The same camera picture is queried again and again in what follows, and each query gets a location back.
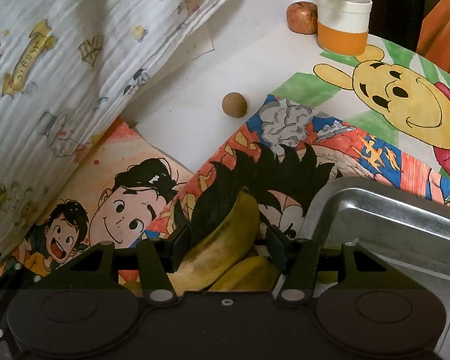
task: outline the winnie the pooh drawing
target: winnie the pooh drawing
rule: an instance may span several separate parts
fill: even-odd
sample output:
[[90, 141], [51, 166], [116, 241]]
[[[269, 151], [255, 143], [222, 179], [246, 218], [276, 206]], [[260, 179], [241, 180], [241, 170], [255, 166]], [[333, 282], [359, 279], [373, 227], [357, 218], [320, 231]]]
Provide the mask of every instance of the winnie the pooh drawing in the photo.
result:
[[434, 147], [440, 166], [450, 175], [450, 89], [398, 64], [382, 61], [382, 49], [367, 45], [353, 75], [328, 64], [314, 73], [322, 80], [354, 91], [398, 130]]

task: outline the white fabric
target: white fabric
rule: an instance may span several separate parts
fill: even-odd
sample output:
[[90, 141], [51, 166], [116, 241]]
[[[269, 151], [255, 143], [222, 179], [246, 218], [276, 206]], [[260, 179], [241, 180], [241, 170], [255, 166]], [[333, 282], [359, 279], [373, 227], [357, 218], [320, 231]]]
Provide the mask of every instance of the white fabric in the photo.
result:
[[225, 1], [0, 0], [0, 258]]

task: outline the orange label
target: orange label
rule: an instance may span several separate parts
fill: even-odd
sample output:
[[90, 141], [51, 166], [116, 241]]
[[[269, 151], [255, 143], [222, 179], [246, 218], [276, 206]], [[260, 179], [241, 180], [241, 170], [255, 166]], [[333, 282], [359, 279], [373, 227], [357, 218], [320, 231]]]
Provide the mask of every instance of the orange label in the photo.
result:
[[334, 30], [318, 22], [318, 44], [325, 50], [345, 56], [359, 56], [367, 46], [368, 31], [349, 33]]

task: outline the metal tray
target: metal tray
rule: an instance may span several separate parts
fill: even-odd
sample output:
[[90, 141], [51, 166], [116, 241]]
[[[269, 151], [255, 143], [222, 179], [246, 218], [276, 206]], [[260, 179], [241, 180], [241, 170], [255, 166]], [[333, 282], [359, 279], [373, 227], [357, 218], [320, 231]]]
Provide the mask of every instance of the metal tray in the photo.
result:
[[450, 208], [364, 178], [340, 178], [315, 196], [298, 237], [357, 242], [435, 293], [447, 324], [435, 352], [450, 360]]

